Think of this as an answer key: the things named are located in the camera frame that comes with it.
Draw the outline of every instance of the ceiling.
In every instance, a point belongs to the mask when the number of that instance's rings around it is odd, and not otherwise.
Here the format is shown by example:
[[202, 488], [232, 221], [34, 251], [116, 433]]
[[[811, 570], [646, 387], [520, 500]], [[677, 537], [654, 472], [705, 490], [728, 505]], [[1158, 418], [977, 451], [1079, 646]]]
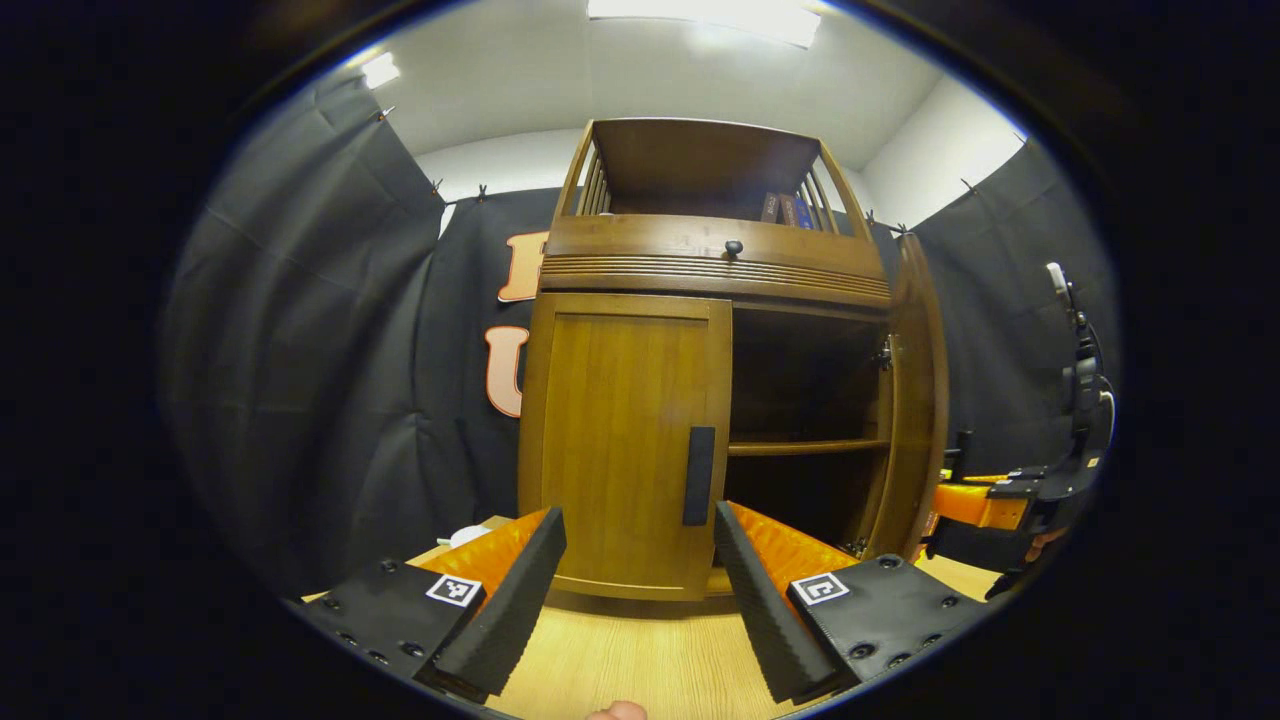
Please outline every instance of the ceiling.
[[362, 54], [394, 55], [374, 90], [421, 155], [591, 118], [731, 120], [820, 137], [860, 170], [942, 77], [937, 65], [820, 4], [808, 50], [678, 20], [586, 19], [586, 0], [476, 0]]

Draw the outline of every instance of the black door handle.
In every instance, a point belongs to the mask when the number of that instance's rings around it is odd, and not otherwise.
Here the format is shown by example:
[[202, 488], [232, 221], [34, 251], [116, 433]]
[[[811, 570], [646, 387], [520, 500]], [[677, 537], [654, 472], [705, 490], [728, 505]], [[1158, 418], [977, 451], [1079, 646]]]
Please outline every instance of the black door handle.
[[716, 428], [689, 428], [689, 468], [685, 470], [685, 525], [705, 525], [712, 500], [712, 464], [716, 460]]

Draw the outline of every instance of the door hinge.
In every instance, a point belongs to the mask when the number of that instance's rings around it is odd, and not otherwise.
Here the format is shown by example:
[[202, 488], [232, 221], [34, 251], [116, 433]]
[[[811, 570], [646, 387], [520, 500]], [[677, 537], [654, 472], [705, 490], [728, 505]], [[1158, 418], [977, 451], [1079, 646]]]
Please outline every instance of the door hinge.
[[879, 363], [881, 370], [888, 370], [893, 366], [893, 347], [888, 338], [884, 338], [884, 347], [876, 354], [876, 361]]

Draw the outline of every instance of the book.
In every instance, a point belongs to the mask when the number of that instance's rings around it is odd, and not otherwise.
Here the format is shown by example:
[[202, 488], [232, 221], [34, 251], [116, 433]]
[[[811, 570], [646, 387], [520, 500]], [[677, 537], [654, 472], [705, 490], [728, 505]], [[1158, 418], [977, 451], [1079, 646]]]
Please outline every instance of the book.
[[813, 229], [813, 215], [809, 214], [809, 204], [796, 197], [796, 224], [801, 228]]
[[778, 222], [778, 193], [765, 192], [764, 193], [764, 210], [760, 213], [762, 223], [776, 223]]
[[796, 219], [796, 199], [794, 195], [778, 195], [778, 205], [782, 206], [782, 222], [795, 227]]

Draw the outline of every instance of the wooden table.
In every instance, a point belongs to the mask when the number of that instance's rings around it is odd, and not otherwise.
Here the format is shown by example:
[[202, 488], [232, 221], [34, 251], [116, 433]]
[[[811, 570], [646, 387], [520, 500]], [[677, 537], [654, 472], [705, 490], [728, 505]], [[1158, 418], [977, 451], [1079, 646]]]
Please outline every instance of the wooden table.
[[[483, 525], [508, 521], [490, 518]], [[448, 550], [435, 547], [407, 562], [420, 565]], [[918, 566], [978, 601], [998, 577], [942, 557]], [[823, 698], [773, 702], [732, 597], [658, 602], [552, 591], [507, 687], [485, 705], [531, 720], [566, 720], [614, 700], [640, 703], [654, 720], [764, 720]]]

